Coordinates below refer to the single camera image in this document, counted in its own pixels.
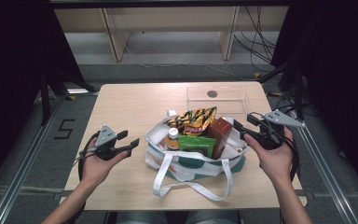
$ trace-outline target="person's left hand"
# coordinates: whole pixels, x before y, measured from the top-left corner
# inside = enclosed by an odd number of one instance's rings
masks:
[[[89,148],[94,147],[97,138],[94,138],[89,143]],[[116,155],[112,160],[104,161],[98,158],[97,155],[92,155],[91,152],[86,154],[83,168],[83,178],[81,182],[89,183],[94,187],[100,185],[109,175],[110,170],[124,160],[129,152],[124,151]]]

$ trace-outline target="green package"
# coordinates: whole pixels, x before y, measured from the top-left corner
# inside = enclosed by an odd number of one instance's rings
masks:
[[[188,152],[199,152],[205,157],[211,158],[213,153],[213,147],[216,143],[216,139],[202,137],[202,136],[190,136],[179,135],[179,149]]]

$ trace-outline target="black curtain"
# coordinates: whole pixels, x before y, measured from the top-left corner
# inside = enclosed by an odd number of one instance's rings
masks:
[[[0,0],[0,166],[28,119],[46,66],[83,80],[52,8]],[[62,87],[62,78],[48,76],[52,88]]]
[[[302,26],[298,25],[300,21],[309,22],[304,14],[322,12],[316,22],[321,25],[310,36],[311,48],[300,50],[301,57],[307,60],[298,66],[307,77],[310,94],[322,118],[358,173],[358,1],[319,3],[311,12],[302,6],[289,9],[273,62],[274,65],[286,62],[298,50],[287,46],[299,42],[301,35],[296,34],[306,32],[299,31]]]

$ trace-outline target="jar lid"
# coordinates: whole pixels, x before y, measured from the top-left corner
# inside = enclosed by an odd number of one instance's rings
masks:
[[[178,135],[179,135],[179,131],[178,131],[177,128],[170,128],[170,129],[168,130],[168,136],[169,136],[170,138],[177,138]]]

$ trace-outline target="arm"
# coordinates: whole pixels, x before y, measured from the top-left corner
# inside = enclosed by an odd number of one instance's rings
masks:
[[[285,137],[293,140],[292,133],[285,127]],[[284,221],[291,223],[312,223],[310,217],[302,205],[290,180],[290,168],[292,165],[292,151],[286,145],[273,150],[265,150],[249,134],[245,140],[255,151],[260,159],[260,166],[269,177],[278,196]]]
[[[89,144],[93,147],[96,138]],[[122,152],[110,161],[103,161],[97,156],[90,156],[84,162],[83,178],[75,190],[42,222],[63,223],[71,218],[83,206],[91,193],[107,178],[110,170],[127,157],[128,152]]]

